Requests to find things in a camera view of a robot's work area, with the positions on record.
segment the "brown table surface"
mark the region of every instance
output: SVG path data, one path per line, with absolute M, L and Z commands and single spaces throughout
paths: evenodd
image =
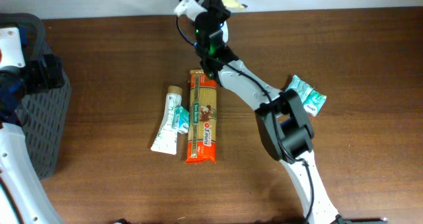
M 302 215 L 254 114 L 218 90 L 217 164 L 152 152 L 169 85 L 199 68 L 174 17 L 45 20 L 73 88 L 56 173 L 42 182 L 67 223 L 253 223 Z M 183 29 L 193 36 L 184 20 Z M 423 222 L 423 8 L 234 15 L 229 43 L 274 87 L 328 96 L 311 118 L 316 162 L 346 218 Z

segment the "orange package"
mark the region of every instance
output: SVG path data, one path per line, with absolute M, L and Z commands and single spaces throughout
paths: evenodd
M 190 71 L 190 129 L 188 158 L 185 163 L 216 163 L 217 83 L 207 78 L 201 69 Z

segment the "green label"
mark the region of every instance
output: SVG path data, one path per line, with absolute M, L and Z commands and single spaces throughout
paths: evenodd
M 192 125 L 198 125 L 200 113 L 200 102 L 196 101 L 192 103 Z

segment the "gray basket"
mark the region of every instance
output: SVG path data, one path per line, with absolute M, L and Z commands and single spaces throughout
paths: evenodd
M 71 85 L 63 72 L 65 85 L 48 93 L 26 95 L 22 103 L 28 109 L 18 109 L 21 120 L 29 116 L 22 127 L 26 137 L 26 148 L 39 179 L 53 175 L 58 161 L 59 146 L 69 100 Z

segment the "white tube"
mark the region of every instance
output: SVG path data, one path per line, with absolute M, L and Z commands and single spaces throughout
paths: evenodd
M 176 139 L 178 130 L 172 126 L 175 108 L 180 106 L 182 100 L 182 89 L 176 86 L 169 86 L 166 95 L 165 115 L 161 122 L 159 132 L 151 146 L 152 151 L 176 155 Z

